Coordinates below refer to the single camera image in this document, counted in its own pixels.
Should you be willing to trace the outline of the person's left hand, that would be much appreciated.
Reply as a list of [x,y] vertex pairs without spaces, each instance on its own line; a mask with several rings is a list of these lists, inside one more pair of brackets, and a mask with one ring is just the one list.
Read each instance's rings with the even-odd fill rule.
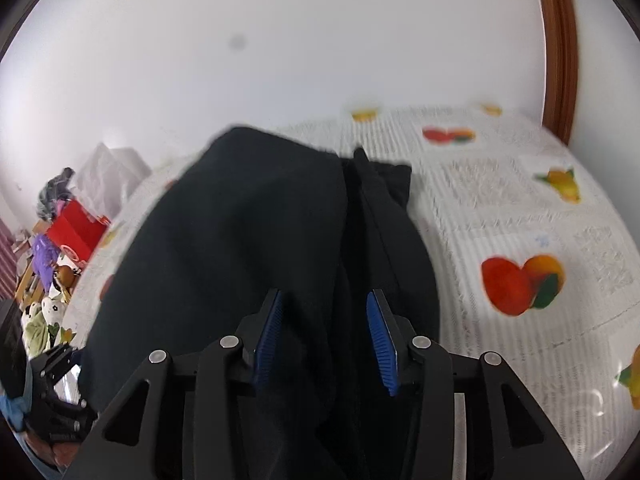
[[49,465],[62,469],[68,468],[73,463],[80,447],[77,442],[58,442],[50,445],[31,432],[23,432],[22,437],[35,456]]

